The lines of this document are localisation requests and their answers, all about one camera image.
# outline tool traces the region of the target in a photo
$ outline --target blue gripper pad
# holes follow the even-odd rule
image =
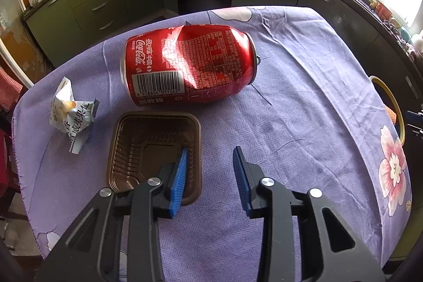
[[[244,160],[243,158],[244,157],[241,158],[240,153],[235,148],[232,157],[233,171],[235,172],[236,184],[238,185],[238,191],[240,193],[242,209],[246,212],[247,216],[249,216],[252,210],[251,189],[245,174],[244,164],[242,162]]]
[[[173,180],[173,184],[171,186],[171,203],[169,205],[169,213],[172,218],[181,207],[182,194],[185,187],[185,177],[187,175],[187,158],[188,150],[187,148],[184,148],[176,170],[175,179]]]

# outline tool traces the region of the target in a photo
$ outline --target purple tablecloth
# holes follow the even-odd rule
[[[159,222],[166,280],[255,280],[262,222],[242,211],[232,169],[236,145],[247,161],[287,188],[320,188],[383,266],[407,223],[411,200],[395,128],[344,42],[315,11],[295,7],[215,10],[140,27],[88,49],[31,88],[14,112],[13,144],[24,204],[43,256],[106,185],[117,118],[140,110],[119,73],[127,38],[187,22],[227,24],[250,33],[262,61],[253,85],[237,95],[166,107],[197,116],[203,138],[200,198],[174,220]],[[75,99],[100,101],[79,155],[68,152],[67,135],[49,125],[50,102],[64,76],[72,81]]]

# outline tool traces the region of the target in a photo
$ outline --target brown plastic tray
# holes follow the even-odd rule
[[[134,189],[188,149],[181,205],[201,193],[201,126],[181,112],[129,112],[117,121],[107,163],[107,184],[116,192]]]

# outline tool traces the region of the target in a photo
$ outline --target red coca-cola can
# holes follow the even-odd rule
[[[137,105],[207,103],[251,84],[259,62],[249,34],[229,26],[189,25],[129,38],[121,76]]]

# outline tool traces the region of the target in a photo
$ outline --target white plastic wrapper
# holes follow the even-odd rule
[[[50,125],[71,139],[69,152],[78,154],[90,136],[87,127],[94,121],[99,101],[75,101],[71,81],[64,77],[54,94]]]

